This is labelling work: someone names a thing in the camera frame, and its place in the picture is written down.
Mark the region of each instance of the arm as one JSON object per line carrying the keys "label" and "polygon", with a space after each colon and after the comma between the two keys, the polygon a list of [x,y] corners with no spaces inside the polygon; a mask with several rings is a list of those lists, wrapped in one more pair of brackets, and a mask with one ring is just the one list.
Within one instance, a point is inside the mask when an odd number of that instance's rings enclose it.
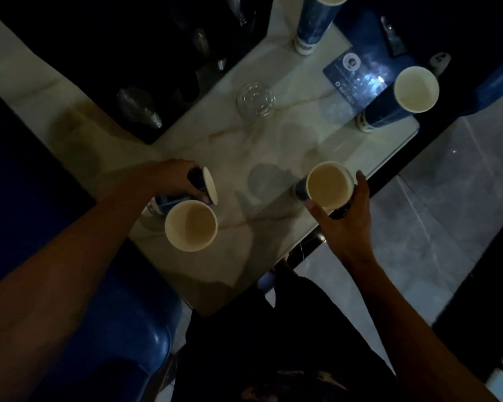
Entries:
{"label": "arm", "polygon": [[332,252],[358,286],[407,400],[496,401],[435,336],[393,286],[371,247],[369,187],[361,172],[346,217],[332,220],[312,201],[306,207],[319,222]]}
{"label": "arm", "polygon": [[84,316],[117,250],[148,201],[187,192],[197,165],[171,160],[142,168],[0,281],[0,400],[25,399]]}

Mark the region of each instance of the white marble tabletop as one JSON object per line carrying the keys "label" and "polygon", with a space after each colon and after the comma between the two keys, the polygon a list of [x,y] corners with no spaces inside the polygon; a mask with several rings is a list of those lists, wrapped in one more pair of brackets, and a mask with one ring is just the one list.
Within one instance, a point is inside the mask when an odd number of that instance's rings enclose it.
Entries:
{"label": "white marble tabletop", "polygon": [[[335,160],[372,175],[416,133],[406,118],[373,133],[322,69],[350,44],[332,26],[315,53],[296,54],[291,40],[302,0],[274,0],[268,36],[153,145],[123,131],[85,94],[35,57],[0,22],[0,96],[80,184],[100,198],[148,161],[193,159],[207,166],[219,204],[219,232],[206,249],[173,248],[163,219],[141,217],[130,238],[175,290],[209,315],[254,283],[315,221],[288,189],[316,164]],[[271,113],[244,121],[235,98],[261,80],[276,97]]]}

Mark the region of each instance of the black pants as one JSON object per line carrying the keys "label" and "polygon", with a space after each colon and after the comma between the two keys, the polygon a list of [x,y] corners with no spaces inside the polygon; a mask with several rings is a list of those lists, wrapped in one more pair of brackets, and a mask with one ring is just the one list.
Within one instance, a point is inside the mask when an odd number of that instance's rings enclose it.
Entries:
{"label": "black pants", "polygon": [[192,315],[173,401],[239,400],[277,370],[336,372],[358,398],[398,398],[396,377],[317,285],[276,273],[276,307],[249,288],[209,318]]}

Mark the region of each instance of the white paper cup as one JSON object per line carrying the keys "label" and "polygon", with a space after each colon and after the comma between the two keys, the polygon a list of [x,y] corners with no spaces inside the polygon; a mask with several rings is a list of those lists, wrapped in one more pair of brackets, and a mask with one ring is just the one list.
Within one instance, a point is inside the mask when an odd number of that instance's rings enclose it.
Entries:
{"label": "white paper cup", "polygon": [[166,216],[166,237],[182,251],[199,251],[215,239],[218,220],[215,212],[199,200],[176,205]]}
{"label": "white paper cup", "polygon": [[438,101],[440,86],[436,76],[424,67],[404,69],[395,80],[393,94],[399,106],[410,113],[424,113]]}
{"label": "white paper cup", "polygon": [[322,162],[296,183],[295,195],[302,201],[314,200],[326,210],[335,210],[348,203],[354,192],[354,179],[338,162]]}

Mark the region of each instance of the blue chair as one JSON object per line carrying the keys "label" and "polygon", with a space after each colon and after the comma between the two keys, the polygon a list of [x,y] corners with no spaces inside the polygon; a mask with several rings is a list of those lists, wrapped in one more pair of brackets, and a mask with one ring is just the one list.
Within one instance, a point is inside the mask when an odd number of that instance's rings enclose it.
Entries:
{"label": "blue chair", "polygon": [[[0,280],[93,204],[0,100]],[[176,293],[127,240],[30,400],[138,401],[180,317]]]}

